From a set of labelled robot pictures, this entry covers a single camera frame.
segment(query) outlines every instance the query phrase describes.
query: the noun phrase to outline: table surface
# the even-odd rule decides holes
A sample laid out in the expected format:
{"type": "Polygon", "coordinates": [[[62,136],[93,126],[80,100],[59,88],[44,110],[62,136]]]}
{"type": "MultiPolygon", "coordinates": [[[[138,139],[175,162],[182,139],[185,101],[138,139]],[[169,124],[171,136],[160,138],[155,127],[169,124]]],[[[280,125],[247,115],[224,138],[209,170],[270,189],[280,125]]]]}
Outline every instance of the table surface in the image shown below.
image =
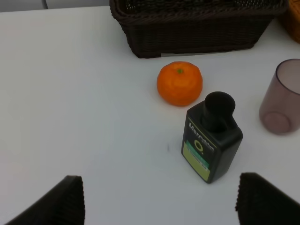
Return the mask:
{"type": "Polygon", "coordinates": [[[0,30],[0,224],[72,174],[83,178],[87,225],[238,225],[242,172],[300,201],[300,133],[276,136],[258,119],[276,66],[300,58],[276,21],[250,50],[148,60],[131,53],[109,7],[3,13],[0,30]],[[188,107],[156,90],[175,60],[202,72],[195,104],[213,91],[236,101],[244,139],[210,185],[180,152],[188,107]]]}

